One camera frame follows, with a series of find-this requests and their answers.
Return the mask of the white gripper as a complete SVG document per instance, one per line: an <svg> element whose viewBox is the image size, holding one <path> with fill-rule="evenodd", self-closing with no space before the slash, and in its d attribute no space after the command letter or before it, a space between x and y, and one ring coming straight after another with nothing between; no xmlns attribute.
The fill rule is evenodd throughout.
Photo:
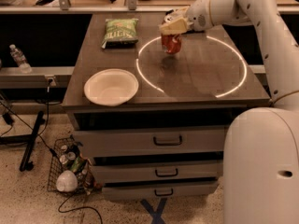
<svg viewBox="0 0 299 224"><path fill-rule="evenodd" d="M180 35L186 32L202 32L213 27L210 14L211 0L196 0L189 7L174 8L166 12L159 25L162 35Z"/></svg>

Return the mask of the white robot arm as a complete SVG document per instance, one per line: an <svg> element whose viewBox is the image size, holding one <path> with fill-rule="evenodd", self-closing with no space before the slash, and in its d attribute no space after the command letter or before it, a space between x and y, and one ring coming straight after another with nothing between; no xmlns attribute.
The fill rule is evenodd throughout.
<svg viewBox="0 0 299 224"><path fill-rule="evenodd" d="M249 23L266 105L238 115L223 150L223 224L299 224L299 45L277 0L196 0L166 13L162 35Z"/></svg>

